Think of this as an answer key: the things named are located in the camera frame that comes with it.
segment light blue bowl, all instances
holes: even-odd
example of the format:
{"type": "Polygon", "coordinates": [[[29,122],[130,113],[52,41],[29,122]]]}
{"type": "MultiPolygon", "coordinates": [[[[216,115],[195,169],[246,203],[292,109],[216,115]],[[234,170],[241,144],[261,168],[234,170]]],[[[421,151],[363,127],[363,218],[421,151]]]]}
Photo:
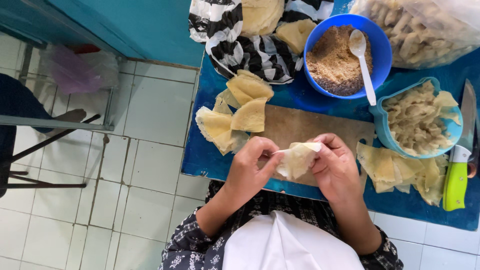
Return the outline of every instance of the light blue bowl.
{"type": "Polygon", "coordinates": [[[321,88],[310,75],[307,67],[306,55],[308,51],[313,49],[313,46],[322,37],[325,31],[331,26],[352,25],[354,28],[365,32],[370,41],[372,50],[372,64],[373,70],[370,78],[372,79],[373,89],[381,86],[390,72],[392,67],[392,48],[390,41],[384,31],[372,20],[355,14],[340,14],[332,16],[320,22],[308,36],[305,43],[305,50],[303,51],[303,65],[305,66],[305,75],[310,85],[318,92],[334,98],[341,99],[356,99],[367,96],[365,87],[362,87],[357,93],[351,96],[337,96],[325,91],[321,88]]]}
{"type": "MultiPolygon", "coordinates": [[[[433,86],[435,87],[435,90],[433,94],[435,96],[438,95],[438,92],[441,91],[440,89],[440,82],[434,78],[434,77],[425,77],[421,79],[419,82],[417,82],[414,85],[411,85],[405,89],[402,89],[396,93],[393,93],[389,96],[381,97],[377,101],[376,106],[370,106],[369,111],[373,114],[374,117],[374,123],[375,123],[375,131],[377,132],[377,136],[382,142],[382,144],[387,147],[388,149],[392,149],[398,153],[400,153],[402,156],[408,157],[408,158],[413,158],[413,159],[428,159],[432,157],[439,156],[441,154],[444,154],[445,152],[449,151],[453,146],[450,146],[448,148],[439,148],[438,152],[435,154],[429,154],[429,155],[419,155],[419,156],[412,156],[408,153],[406,153],[398,144],[397,142],[392,138],[392,135],[390,134],[390,128],[388,127],[388,113],[382,108],[382,102],[383,100],[387,98],[391,98],[393,96],[396,96],[403,91],[409,90],[410,88],[421,85],[424,82],[431,80],[433,86]]],[[[460,139],[460,136],[462,135],[462,128],[463,128],[463,118],[462,114],[460,113],[460,108],[458,106],[455,106],[450,109],[449,112],[454,112],[458,114],[458,118],[460,120],[461,125],[457,125],[452,119],[443,119],[443,122],[445,123],[446,130],[444,132],[449,132],[450,136],[448,137],[449,140],[453,142],[455,145],[458,140],[460,139]]]]}

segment black floral dress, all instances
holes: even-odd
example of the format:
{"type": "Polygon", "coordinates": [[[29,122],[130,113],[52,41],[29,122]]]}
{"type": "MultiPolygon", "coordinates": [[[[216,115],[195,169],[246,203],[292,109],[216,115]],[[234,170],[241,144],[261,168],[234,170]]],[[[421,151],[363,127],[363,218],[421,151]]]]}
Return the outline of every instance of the black floral dress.
{"type": "MultiPolygon", "coordinates": [[[[205,202],[208,202],[224,182],[211,181],[205,202]]],[[[176,229],[162,252],[162,265],[158,270],[221,270],[225,243],[241,226],[259,215],[268,215],[273,210],[293,214],[306,223],[314,225],[342,240],[333,211],[327,202],[305,199],[272,191],[262,190],[225,222],[214,237],[208,237],[198,226],[197,208],[176,229]]],[[[380,229],[382,244],[372,254],[359,256],[366,270],[401,270],[396,247],[380,229]]]]}

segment white plastic spoon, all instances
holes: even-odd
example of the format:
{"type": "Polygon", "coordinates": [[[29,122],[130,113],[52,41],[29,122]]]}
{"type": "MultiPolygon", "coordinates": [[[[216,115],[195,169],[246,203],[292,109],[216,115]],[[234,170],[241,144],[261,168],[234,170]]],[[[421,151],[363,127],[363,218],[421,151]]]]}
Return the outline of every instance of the white plastic spoon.
{"type": "Polygon", "coordinates": [[[360,60],[361,74],[363,76],[363,84],[365,85],[365,91],[367,92],[367,99],[371,106],[377,105],[377,99],[375,97],[375,91],[373,90],[372,80],[368,73],[367,62],[365,61],[365,50],[367,48],[367,42],[363,33],[355,29],[350,35],[350,51],[358,57],[360,60]]]}

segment blue painted table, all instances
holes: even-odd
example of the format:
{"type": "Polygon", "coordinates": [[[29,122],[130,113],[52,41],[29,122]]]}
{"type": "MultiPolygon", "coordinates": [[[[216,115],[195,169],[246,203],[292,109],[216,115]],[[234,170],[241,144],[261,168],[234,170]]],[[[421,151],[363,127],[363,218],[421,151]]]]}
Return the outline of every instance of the blue painted table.
{"type": "MultiPolygon", "coordinates": [[[[334,9],[334,14],[345,11],[346,5],[337,5],[336,2],[337,6],[339,8],[334,9]]],[[[418,71],[393,68],[385,83],[376,90],[376,95],[378,97],[390,95],[427,76],[436,77],[440,81],[442,90],[451,92],[457,101],[461,98],[465,79],[468,78],[476,89],[477,96],[480,97],[480,49],[444,67],[418,71]]],[[[228,153],[222,156],[214,144],[205,140],[194,120],[196,112],[202,106],[213,108],[215,97],[225,90],[226,82],[226,78],[214,70],[209,58],[204,57],[181,168],[184,174],[223,181],[227,178],[234,155],[228,153]]],[[[268,104],[373,122],[373,116],[368,112],[366,98],[354,100],[328,98],[316,92],[308,84],[303,70],[297,72],[291,84],[275,85],[273,89],[275,95],[268,104]]],[[[380,147],[382,144],[376,139],[373,145],[380,147]]],[[[474,231],[478,226],[480,212],[479,180],[476,176],[468,181],[465,196],[466,208],[451,212],[427,205],[413,188],[410,194],[401,193],[398,190],[377,194],[370,178],[367,179],[363,198],[368,209],[372,211],[474,231]]],[[[325,200],[317,187],[308,185],[270,179],[265,188],[277,192],[285,191],[295,196],[325,200]]]]}

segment bare foot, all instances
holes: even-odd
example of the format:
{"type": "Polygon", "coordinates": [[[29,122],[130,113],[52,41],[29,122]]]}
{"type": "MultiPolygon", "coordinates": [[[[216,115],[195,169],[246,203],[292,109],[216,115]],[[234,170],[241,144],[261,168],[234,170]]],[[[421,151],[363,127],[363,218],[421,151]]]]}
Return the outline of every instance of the bare foot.
{"type": "MultiPolygon", "coordinates": [[[[55,117],[55,120],[60,120],[60,121],[67,121],[67,122],[81,122],[85,117],[87,117],[86,111],[83,109],[74,109],[71,111],[68,111],[62,115],[59,115],[55,117]]],[[[45,135],[52,137],[57,135],[58,133],[65,131],[67,129],[65,128],[54,128],[52,131],[45,133],[45,135]]]]}

